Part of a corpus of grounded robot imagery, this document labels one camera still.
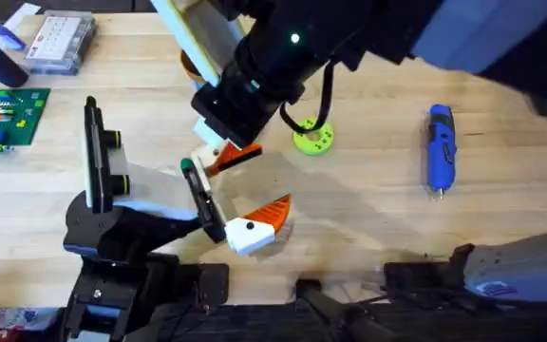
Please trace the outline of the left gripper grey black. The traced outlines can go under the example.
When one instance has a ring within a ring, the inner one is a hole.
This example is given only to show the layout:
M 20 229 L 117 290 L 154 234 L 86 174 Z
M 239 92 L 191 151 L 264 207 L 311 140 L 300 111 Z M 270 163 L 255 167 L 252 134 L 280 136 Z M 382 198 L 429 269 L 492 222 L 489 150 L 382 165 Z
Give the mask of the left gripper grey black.
M 116 196 L 113 204 L 161 219 L 195 220 L 214 243 L 226 239 L 239 255 L 274 242 L 291 212 L 292 195 L 225 223 L 207 171 L 219 154 L 218 148 L 205 144 L 191 152 L 191 159 L 182 159 L 179 171 L 173 173 L 128 162 L 124 171 L 129 177 L 129 193 Z

